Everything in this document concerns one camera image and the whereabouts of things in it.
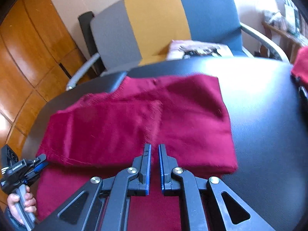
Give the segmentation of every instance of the chair backrest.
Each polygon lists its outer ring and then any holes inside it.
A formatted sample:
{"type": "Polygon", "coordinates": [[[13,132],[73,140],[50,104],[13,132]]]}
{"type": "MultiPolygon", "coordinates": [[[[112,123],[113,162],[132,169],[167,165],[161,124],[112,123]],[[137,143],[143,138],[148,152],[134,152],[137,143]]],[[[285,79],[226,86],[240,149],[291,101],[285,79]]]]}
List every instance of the chair backrest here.
{"type": "Polygon", "coordinates": [[[160,60],[171,40],[222,43],[242,49],[234,0],[121,0],[94,17],[91,29],[107,70],[160,60]]]}

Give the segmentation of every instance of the triangular cutout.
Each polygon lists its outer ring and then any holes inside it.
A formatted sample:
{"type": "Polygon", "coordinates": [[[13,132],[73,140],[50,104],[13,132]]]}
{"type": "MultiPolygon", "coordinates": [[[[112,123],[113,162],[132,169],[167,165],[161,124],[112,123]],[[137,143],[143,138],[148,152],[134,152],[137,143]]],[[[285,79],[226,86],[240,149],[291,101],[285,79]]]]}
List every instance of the triangular cutout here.
{"type": "Polygon", "coordinates": [[[250,214],[243,209],[227,192],[221,193],[233,224],[239,224],[250,219],[250,214]]]}
{"type": "Polygon", "coordinates": [[[80,214],[84,208],[84,204],[89,196],[88,192],[83,192],[70,205],[68,205],[62,212],[59,213],[59,218],[62,221],[68,222],[72,225],[77,224],[80,214]]]}

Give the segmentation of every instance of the human hand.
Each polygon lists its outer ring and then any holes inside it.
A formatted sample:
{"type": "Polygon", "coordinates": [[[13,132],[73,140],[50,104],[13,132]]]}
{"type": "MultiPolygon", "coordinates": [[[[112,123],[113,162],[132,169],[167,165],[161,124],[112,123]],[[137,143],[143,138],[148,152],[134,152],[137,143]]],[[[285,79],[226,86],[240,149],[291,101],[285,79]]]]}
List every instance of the human hand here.
{"type": "MultiPolygon", "coordinates": [[[[28,213],[36,213],[36,200],[33,197],[33,194],[30,193],[30,188],[26,186],[27,193],[25,194],[25,211],[28,213]]],[[[20,215],[18,214],[18,211],[15,207],[15,203],[19,202],[19,196],[16,194],[10,194],[9,197],[7,197],[7,205],[10,209],[10,212],[12,216],[21,224],[24,225],[23,220],[21,219],[20,215]]]]}

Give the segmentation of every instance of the maroon fabric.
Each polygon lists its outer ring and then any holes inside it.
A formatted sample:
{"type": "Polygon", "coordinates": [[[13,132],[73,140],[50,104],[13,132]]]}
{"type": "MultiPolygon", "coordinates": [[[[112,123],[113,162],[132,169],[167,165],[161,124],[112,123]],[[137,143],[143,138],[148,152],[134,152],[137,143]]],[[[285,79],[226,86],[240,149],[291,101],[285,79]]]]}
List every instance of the maroon fabric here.
{"type": "Polygon", "coordinates": [[[51,163],[38,187],[39,219],[90,177],[107,178],[129,167],[145,143],[152,144],[150,195],[132,197],[128,230],[180,230],[177,197],[161,194],[157,145],[165,143],[168,155],[196,176],[237,169],[218,79],[126,77],[114,93],[86,95],[51,116],[38,151],[51,163]]]}
{"type": "Polygon", "coordinates": [[[301,82],[308,89],[308,46],[298,51],[291,74],[300,77],[301,82]]]}

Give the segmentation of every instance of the gray armrest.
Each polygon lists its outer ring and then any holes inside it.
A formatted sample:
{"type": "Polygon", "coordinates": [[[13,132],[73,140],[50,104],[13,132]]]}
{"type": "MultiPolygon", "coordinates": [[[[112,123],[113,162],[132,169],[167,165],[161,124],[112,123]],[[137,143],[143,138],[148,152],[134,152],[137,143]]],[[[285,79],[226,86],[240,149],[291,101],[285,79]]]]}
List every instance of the gray armrest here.
{"type": "Polygon", "coordinates": [[[277,60],[290,64],[289,59],[285,54],[285,52],[276,43],[267,38],[265,35],[261,34],[259,31],[247,26],[244,23],[241,23],[241,30],[249,34],[253,38],[257,39],[260,43],[262,43],[262,45],[267,47],[269,51],[273,53],[273,55],[277,60]]]}
{"type": "Polygon", "coordinates": [[[66,85],[66,91],[76,87],[77,82],[86,74],[86,72],[92,67],[92,65],[98,60],[99,57],[99,53],[95,53],[80,67],[80,69],[77,70],[77,72],[68,81],[66,85]]]}

